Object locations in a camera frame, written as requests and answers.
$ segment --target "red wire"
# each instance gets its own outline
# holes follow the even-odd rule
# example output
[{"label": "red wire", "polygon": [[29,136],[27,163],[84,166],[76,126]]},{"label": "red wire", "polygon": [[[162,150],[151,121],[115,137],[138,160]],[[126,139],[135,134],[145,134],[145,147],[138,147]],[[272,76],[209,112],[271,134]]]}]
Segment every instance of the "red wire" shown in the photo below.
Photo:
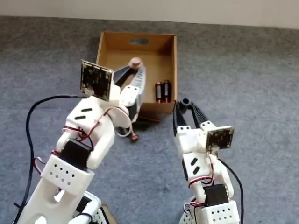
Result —
[{"label": "red wire", "polygon": [[212,170],[212,176],[209,177],[209,176],[201,176],[201,177],[198,177],[198,178],[195,178],[193,179],[192,181],[190,181],[188,187],[190,188],[190,186],[198,181],[202,181],[202,180],[210,180],[209,182],[203,182],[203,184],[211,184],[213,182],[213,179],[214,179],[214,166],[212,164],[212,160],[211,160],[211,157],[209,156],[209,159],[210,159],[210,162],[211,162],[211,170]]}]

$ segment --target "perforated bracket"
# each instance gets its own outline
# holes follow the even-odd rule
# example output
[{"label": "perforated bracket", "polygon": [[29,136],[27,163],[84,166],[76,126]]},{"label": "perforated bracket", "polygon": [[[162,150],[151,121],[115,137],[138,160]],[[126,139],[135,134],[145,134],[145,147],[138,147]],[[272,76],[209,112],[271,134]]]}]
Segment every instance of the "perforated bracket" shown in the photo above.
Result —
[{"label": "perforated bracket", "polygon": [[238,224],[240,222],[237,204],[231,200],[225,204],[205,207],[197,211],[200,224]]},{"label": "perforated bracket", "polygon": [[51,155],[41,177],[72,195],[85,191],[94,176],[91,170],[83,171]]},{"label": "perforated bracket", "polygon": [[95,214],[95,216],[93,218],[99,224],[109,224],[102,207],[97,210],[97,213]]},{"label": "perforated bracket", "polygon": [[138,97],[139,88],[131,85],[127,85],[121,91],[121,104],[128,107],[132,106]]}]

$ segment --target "box handle hole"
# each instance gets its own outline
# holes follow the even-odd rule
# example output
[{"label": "box handle hole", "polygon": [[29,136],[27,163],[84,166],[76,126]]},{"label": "box handle hole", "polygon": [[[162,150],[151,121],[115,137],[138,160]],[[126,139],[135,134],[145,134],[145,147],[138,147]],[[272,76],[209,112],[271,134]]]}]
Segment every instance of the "box handle hole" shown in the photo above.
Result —
[{"label": "box handle hole", "polygon": [[132,45],[148,45],[149,40],[146,38],[133,38],[133,39],[131,39],[130,44],[132,44]]}]

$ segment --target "wire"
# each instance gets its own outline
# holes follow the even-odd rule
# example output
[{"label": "wire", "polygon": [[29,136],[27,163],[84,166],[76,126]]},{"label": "wire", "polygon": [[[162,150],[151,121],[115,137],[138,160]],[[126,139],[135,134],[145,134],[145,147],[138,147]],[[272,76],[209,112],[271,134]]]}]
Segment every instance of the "wire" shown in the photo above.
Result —
[{"label": "wire", "polygon": [[90,222],[88,224],[99,224],[97,221],[93,221],[93,217],[91,214],[82,212],[82,213],[78,214],[76,217],[78,217],[78,216],[88,216],[90,218]]},{"label": "wire", "polygon": [[117,107],[117,106],[113,106],[113,107],[109,107],[108,109],[106,109],[103,113],[102,116],[100,116],[100,118],[98,119],[98,121],[92,126],[92,128],[88,131],[88,133],[85,133],[83,129],[80,129],[80,128],[74,128],[74,127],[69,127],[69,126],[64,126],[63,127],[63,130],[71,130],[71,131],[75,131],[75,132],[78,132],[79,133],[79,136],[81,137],[81,140],[80,141],[84,141],[86,140],[87,138],[89,138],[90,142],[91,142],[91,145],[92,145],[92,148],[93,148],[93,142],[92,140],[90,139],[90,135],[92,134],[92,132],[94,131],[94,129],[100,124],[100,120],[103,116],[106,116],[108,114],[108,112],[112,109],[116,109],[116,110],[119,110],[120,112],[122,112],[126,117],[127,119],[129,120],[129,131],[124,134],[124,135],[121,135],[119,134],[118,132],[116,132],[117,135],[121,136],[121,137],[127,137],[129,134],[132,133],[132,130],[133,130],[133,127],[132,127],[132,121],[130,119],[130,117],[124,112],[123,109],[121,109],[120,107]]},{"label": "wire", "polygon": [[29,191],[30,191],[30,186],[31,186],[31,182],[32,182],[32,174],[33,174],[33,168],[34,168],[34,148],[33,148],[33,143],[32,143],[32,139],[30,136],[30,131],[29,131],[29,122],[30,122],[30,117],[31,114],[33,112],[33,110],[40,105],[41,103],[44,103],[46,101],[52,100],[52,99],[57,99],[57,98],[85,98],[85,97],[80,97],[80,96],[73,96],[73,95],[56,95],[56,96],[52,96],[46,99],[42,99],[37,101],[36,103],[33,104],[33,106],[30,108],[28,114],[27,114],[27,118],[26,118],[26,135],[27,135],[27,139],[28,139],[28,143],[29,143],[29,147],[30,147],[30,167],[29,167],[29,175],[28,175],[28,180],[27,180],[27,186],[25,189],[25,193],[24,193],[24,197],[23,197],[23,201],[19,207],[19,211],[14,219],[13,224],[17,224],[17,222],[20,219],[20,216],[24,210],[24,207],[26,205],[26,201],[28,199],[29,196]]},{"label": "wire", "polygon": [[197,177],[197,178],[191,180],[189,183],[189,186],[188,186],[189,188],[191,187],[192,184],[194,184],[198,181],[202,181],[202,180],[207,180],[207,179],[210,180],[209,182],[203,182],[203,184],[205,184],[205,185],[213,183],[213,181],[214,181],[214,166],[212,164],[210,155],[209,155],[209,159],[210,159],[210,164],[211,164],[212,176],[200,176],[200,177]]},{"label": "wire", "polygon": [[106,110],[106,113],[108,113],[108,111],[109,111],[110,109],[118,109],[118,110],[121,111],[121,112],[127,117],[127,119],[129,120],[129,130],[128,130],[127,133],[125,133],[125,134],[119,134],[117,131],[115,131],[116,134],[117,134],[118,136],[120,136],[120,137],[127,137],[127,136],[128,136],[129,134],[131,134],[132,131],[133,131],[132,121],[131,121],[130,117],[127,115],[126,112],[124,112],[123,109],[121,109],[121,108],[118,107],[118,106],[114,106],[114,107],[110,107],[110,108],[108,108],[108,109]]},{"label": "wire", "polygon": [[240,185],[240,192],[241,192],[241,218],[240,218],[240,224],[243,224],[243,221],[244,221],[244,192],[243,192],[242,183],[241,183],[240,179],[238,178],[237,174],[233,171],[233,169],[231,167],[229,167],[228,164],[226,164],[221,159],[219,159],[219,161],[234,175],[235,179],[237,180],[238,184]]},{"label": "wire", "polygon": [[46,164],[45,162],[43,162],[43,160],[40,157],[36,157],[34,158],[34,168],[36,169],[36,171],[38,172],[38,174],[42,174],[42,170],[38,167],[36,160],[40,161],[42,164]]}]

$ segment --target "black cable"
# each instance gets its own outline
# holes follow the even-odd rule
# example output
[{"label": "black cable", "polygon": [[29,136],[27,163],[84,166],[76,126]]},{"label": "black cable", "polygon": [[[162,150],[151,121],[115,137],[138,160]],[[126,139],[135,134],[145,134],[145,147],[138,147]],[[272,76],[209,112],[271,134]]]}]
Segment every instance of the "black cable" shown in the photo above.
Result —
[{"label": "black cable", "polygon": [[90,218],[90,222],[88,224],[99,224],[98,222],[93,221],[93,217],[91,214],[82,212],[82,213],[78,214],[76,217],[78,217],[78,216],[88,216]]},{"label": "black cable", "polygon": [[240,185],[240,192],[241,192],[241,218],[240,218],[240,224],[243,224],[243,220],[244,220],[244,192],[243,192],[242,183],[241,183],[240,179],[238,178],[237,174],[233,171],[233,169],[231,167],[229,167],[228,164],[226,164],[221,159],[219,159],[219,161],[234,175],[235,179],[237,180],[238,184]]},{"label": "black cable", "polygon": [[196,208],[197,208],[197,207],[195,206],[194,209],[193,209],[195,224],[197,224],[197,222],[196,222],[196,213],[195,213],[195,209],[196,209]]},{"label": "black cable", "polygon": [[26,201],[28,199],[28,195],[29,195],[29,191],[30,191],[30,186],[31,186],[31,182],[32,182],[32,173],[33,173],[33,165],[34,165],[34,149],[33,149],[33,143],[32,143],[32,139],[30,136],[30,131],[29,131],[29,122],[30,122],[30,117],[31,114],[33,112],[33,110],[40,105],[41,103],[44,103],[46,101],[49,101],[51,99],[57,99],[57,98],[85,98],[85,97],[80,97],[80,96],[73,96],[73,95],[56,95],[53,97],[49,97],[46,99],[42,99],[37,101],[36,103],[33,104],[33,106],[30,108],[28,114],[27,114],[27,118],[26,118],[26,135],[27,135],[27,139],[28,139],[28,143],[30,146],[30,168],[29,168],[29,175],[28,175],[28,181],[27,181],[27,186],[25,189],[25,193],[24,193],[24,197],[23,197],[23,201],[22,204],[19,207],[19,211],[14,219],[13,224],[17,224],[17,222],[20,219],[21,213],[23,212],[23,209],[26,205]]}]

